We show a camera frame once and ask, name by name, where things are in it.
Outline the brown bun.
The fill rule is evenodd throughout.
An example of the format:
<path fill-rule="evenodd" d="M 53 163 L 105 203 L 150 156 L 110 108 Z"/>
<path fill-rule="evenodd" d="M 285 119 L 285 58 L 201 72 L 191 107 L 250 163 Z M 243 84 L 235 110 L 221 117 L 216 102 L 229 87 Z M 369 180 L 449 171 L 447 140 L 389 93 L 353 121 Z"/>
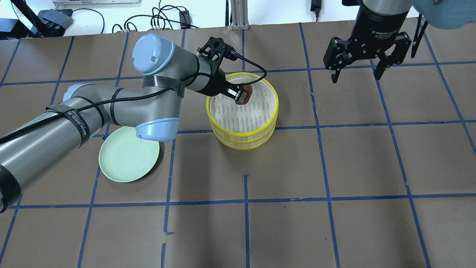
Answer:
<path fill-rule="evenodd" d="M 253 88 L 251 85 L 245 85 L 245 86 L 240 86 L 239 89 L 242 94 L 240 95 L 240 98 L 237 101 L 235 101 L 235 103 L 236 105 L 246 105 L 251 98 Z"/>

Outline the yellow steamer layer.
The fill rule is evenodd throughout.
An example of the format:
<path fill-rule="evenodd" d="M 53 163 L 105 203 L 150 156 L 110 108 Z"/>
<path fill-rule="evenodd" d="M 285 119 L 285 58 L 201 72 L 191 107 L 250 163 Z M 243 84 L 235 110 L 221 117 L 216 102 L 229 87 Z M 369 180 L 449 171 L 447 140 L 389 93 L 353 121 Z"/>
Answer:
<path fill-rule="evenodd" d="M 247 136 L 239 136 L 239 133 L 230 131 L 223 132 L 216 127 L 212 127 L 212 130 L 221 144 L 234 150 L 246 151 L 263 146 L 271 138 L 275 127 L 276 123 L 274 122 L 263 131 Z"/>
<path fill-rule="evenodd" d="M 222 94 L 208 97 L 206 111 L 212 129 L 227 139 L 258 139 L 275 129 L 279 98 L 275 88 L 263 79 L 252 85 L 247 104 L 237 105 Z"/>

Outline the black power adapter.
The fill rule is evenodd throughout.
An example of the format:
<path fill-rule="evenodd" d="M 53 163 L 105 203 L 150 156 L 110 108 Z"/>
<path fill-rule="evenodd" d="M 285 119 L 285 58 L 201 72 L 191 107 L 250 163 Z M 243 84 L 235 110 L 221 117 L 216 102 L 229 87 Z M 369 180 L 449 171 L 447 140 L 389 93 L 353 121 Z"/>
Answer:
<path fill-rule="evenodd" d="M 190 17 L 189 11 L 184 10 L 179 12 L 179 17 L 180 17 L 180 26 L 182 28 L 190 28 L 192 27 L 192 19 Z"/>

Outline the light green plate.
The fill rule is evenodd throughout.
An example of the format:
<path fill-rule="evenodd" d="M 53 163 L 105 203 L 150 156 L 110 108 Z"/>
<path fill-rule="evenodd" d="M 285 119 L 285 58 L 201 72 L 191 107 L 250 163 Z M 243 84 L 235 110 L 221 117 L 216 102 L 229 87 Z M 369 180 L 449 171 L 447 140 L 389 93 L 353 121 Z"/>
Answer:
<path fill-rule="evenodd" d="M 99 165 L 109 180 L 128 183 L 147 175 L 159 156 L 159 142 L 138 138 L 133 127 L 121 127 L 102 144 Z"/>

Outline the aluminium frame post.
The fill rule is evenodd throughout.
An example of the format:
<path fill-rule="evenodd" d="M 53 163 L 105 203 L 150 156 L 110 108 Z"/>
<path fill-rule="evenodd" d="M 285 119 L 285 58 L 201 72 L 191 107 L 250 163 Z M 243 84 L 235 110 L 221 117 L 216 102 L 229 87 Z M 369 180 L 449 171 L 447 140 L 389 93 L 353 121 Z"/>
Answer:
<path fill-rule="evenodd" d="M 231 29 L 248 30 L 250 25 L 248 21 L 248 0 L 229 0 L 228 6 L 231 9 L 229 25 Z"/>

